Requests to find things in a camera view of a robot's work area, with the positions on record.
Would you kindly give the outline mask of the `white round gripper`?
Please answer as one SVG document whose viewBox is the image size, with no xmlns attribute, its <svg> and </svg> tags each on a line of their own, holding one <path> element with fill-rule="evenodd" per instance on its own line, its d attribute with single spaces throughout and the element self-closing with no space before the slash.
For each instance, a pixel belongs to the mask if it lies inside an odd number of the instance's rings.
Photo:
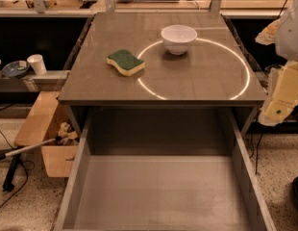
<svg viewBox="0 0 298 231">
<path fill-rule="evenodd" d="M 276 53 L 288 60 L 281 68 L 270 69 L 268 94 L 258 116 L 260 124 L 276 126 L 298 106 L 298 0 L 293 0 L 280 20 L 274 20 L 258 33 L 255 41 L 262 45 L 275 42 Z"/>
</svg>

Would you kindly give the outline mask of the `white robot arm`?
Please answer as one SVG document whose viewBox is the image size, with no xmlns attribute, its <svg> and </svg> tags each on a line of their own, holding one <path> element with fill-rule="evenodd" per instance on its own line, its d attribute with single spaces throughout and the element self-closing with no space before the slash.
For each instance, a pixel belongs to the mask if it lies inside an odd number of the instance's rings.
<svg viewBox="0 0 298 231">
<path fill-rule="evenodd" d="M 266 26 L 256 37 L 263 45 L 275 44 L 276 54 L 286 59 L 281 69 L 272 69 L 268 79 L 268 96 L 258 117 L 260 124 L 282 123 L 298 106 L 298 0 Z"/>
</svg>

